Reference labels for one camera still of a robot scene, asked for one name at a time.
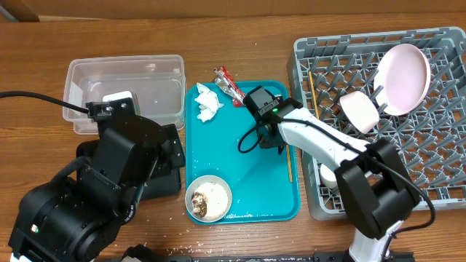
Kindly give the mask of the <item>wooden chopstick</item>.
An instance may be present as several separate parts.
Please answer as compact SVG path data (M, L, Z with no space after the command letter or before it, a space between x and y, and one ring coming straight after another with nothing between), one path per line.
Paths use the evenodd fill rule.
M315 88L314 88L314 82L313 82L313 78L312 78L312 72L310 70L308 71L308 78L309 78L309 88L310 88L310 92L312 94L312 105L313 105L313 108L314 108L315 117L317 119L320 119L320 113L319 113L318 104L317 104L317 96L315 94Z
M293 171L291 167L291 154L290 154L290 149L288 145L285 147L285 150L286 150L287 165L288 165L288 180L290 183L292 183L293 182Z

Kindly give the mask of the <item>white paper cup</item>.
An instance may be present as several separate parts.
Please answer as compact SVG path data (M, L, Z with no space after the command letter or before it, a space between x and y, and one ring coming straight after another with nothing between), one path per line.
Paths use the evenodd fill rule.
M321 182L327 187L327 188L336 188L337 181L336 181L336 176L333 173L332 170L330 170L327 166L324 164L320 165L319 168L319 173L320 173L320 180Z

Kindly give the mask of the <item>small pink bowl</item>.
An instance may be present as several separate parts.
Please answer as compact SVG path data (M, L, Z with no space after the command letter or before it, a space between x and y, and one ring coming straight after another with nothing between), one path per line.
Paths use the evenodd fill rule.
M379 122L379 113L369 97L360 91L351 92L339 99L341 108L351 124L367 134Z

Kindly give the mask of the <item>large pink plate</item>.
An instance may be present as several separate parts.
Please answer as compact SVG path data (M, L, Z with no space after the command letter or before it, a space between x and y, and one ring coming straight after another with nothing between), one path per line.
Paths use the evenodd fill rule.
M374 86L382 87L376 95L384 112L401 116L413 111L425 98L430 86L430 64L426 55L412 44L391 48L380 60Z

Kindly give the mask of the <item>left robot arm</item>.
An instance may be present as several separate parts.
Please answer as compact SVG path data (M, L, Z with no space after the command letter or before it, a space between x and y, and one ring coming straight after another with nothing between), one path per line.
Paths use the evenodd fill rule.
M13 261L91 261L135 216L142 200L176 194L186 160L174 124L139 115L129 98L90 102L98 139L20 201Z

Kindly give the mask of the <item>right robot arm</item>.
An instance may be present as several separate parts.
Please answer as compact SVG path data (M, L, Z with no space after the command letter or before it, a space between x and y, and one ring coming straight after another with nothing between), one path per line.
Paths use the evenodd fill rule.
M344 210L356 228L338 261L413 261L411 253L389 250L394 233L419 204L419 189L391 142L350 137L317 119L303 105L274 96L261 86L242 100L256 121L257 146L295 146L336 178Z

